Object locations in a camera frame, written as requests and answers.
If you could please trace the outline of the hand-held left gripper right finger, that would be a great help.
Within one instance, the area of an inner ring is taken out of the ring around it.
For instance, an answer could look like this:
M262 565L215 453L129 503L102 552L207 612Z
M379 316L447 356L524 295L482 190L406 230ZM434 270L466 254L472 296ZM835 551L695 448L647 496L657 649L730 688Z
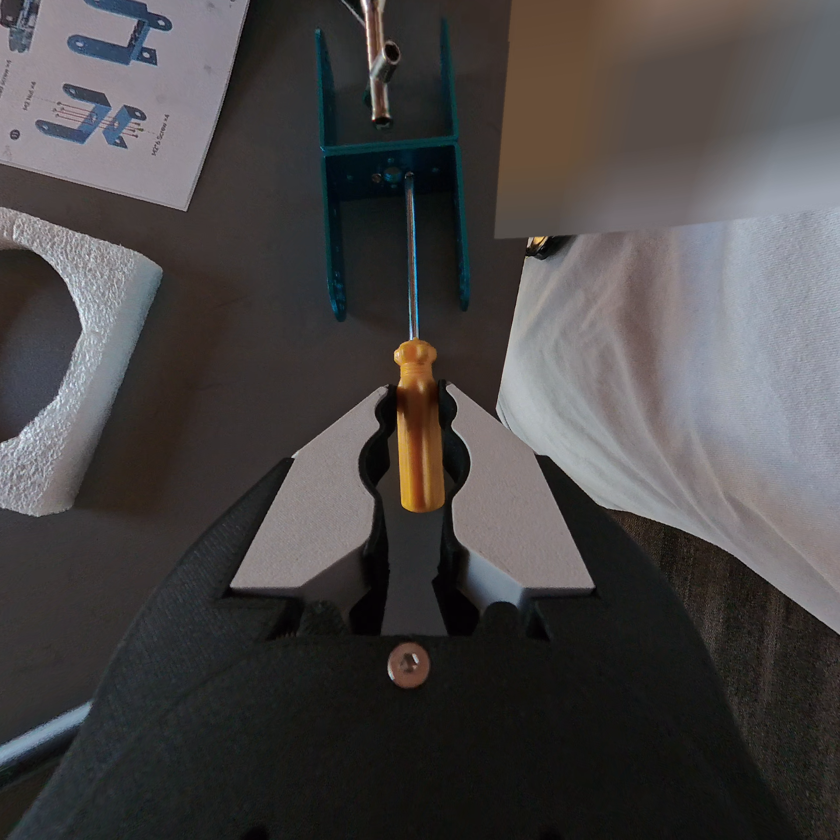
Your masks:
M588 596L595 585L538 457L458 387L439 383L446 492L437 575L449 635L471 635L491 605L532 623L538 599Z

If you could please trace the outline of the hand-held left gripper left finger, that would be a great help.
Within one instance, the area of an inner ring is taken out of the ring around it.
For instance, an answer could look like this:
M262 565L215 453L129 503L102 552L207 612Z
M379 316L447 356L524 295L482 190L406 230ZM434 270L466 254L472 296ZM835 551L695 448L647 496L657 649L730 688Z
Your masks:
M396 388L383 386L296 453L234 591L331 602L353 633L381 633L389 563L377 487L395 426Z

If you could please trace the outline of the yellow handled screwdriver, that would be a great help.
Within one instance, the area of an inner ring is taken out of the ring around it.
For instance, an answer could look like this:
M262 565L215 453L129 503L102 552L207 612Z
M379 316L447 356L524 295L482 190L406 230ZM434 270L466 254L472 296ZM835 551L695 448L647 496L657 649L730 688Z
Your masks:
M419 337L417 231L414 174L405 173L407 306L409 339L394 352L400 367L396 389L396 433L402 506L430 512L445 503L443 444L438 419L436 349Z

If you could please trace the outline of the blue metal bracket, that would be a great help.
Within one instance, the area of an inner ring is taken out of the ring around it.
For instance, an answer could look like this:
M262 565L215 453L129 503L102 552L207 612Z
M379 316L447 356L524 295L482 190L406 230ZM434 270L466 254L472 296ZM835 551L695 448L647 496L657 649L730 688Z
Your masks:
M458 302L470 300L464 181L459 148L455 76L448 22L440 23L440 76L446 117L442 136L371 143L338 143L333 74L326 38L315 33L318 69L319 144L325 235L327 289L332 312L346 318L347 292L343 264L340 204L392 197L403 186L405 172L414 175L415 194L451 192L458 247Z

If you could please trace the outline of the metal cross socket wrench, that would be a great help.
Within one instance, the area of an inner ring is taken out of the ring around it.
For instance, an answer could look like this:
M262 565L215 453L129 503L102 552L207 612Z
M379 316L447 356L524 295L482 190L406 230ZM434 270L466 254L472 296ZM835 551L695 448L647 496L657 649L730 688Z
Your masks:
M402 53L397 43L385 37L385 1L360 1L369 67L371 119L378 129L392 125L387 85L398 67Z

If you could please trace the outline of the dark grey desk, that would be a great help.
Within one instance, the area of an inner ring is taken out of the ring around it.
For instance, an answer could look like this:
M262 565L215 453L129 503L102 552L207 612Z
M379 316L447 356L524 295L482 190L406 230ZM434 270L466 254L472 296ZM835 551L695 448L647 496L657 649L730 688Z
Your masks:
M361 28L340 2L252 2L188 212L2 168L2 206L138 250L164 276L76 505L2 511L2 743L88 700L133 616L194 539L280 458L395 379L406 336L403 203L342 206L348 317L326 290L314 32L341 90L339 129L435 133L449 26L471 268L458 308L452 206L417 203L421 335L438 376L493 412L523 241L495 239L510 2L387 2L403 63L394 130L356 90ZM2 436L60 378L79 324L34 256L2 256Z

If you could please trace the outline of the white shirt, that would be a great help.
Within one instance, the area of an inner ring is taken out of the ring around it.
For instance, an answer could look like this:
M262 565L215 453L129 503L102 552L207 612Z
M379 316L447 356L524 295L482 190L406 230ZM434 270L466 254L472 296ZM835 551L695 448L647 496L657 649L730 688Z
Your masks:
M497 410L606 508L839 628L838 209L526 258Z

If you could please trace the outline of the grey pants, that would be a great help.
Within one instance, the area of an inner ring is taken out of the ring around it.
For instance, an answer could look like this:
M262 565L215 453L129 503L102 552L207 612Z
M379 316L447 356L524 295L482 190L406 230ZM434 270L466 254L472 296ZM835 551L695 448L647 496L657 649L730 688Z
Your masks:
M668 578L752 756L804 838L839 838L839 636L716 545L609 514Z

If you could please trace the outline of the white foam packing block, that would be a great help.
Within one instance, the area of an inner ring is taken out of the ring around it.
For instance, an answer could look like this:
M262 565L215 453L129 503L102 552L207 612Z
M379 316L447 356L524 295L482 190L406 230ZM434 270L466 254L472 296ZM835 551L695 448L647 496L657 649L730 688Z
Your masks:
M1 443L3 509L40 517L70 509L108 421L162 268L140 253L10 208L2 250L31 251L65 282L80 337L54 399Z

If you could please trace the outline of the silver metal bar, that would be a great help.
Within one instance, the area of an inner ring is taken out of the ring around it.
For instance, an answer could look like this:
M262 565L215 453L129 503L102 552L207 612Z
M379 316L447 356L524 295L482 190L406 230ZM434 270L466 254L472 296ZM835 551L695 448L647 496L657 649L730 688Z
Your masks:
M1 745L1 776L5 784L63 754L91 710L89 700Z

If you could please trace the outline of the white instruction manual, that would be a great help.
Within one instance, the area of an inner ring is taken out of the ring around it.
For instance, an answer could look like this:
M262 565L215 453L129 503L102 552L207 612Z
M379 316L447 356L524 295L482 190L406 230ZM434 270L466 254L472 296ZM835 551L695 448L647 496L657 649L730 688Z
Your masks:
M248 7L2 1L2 163L186 210Z

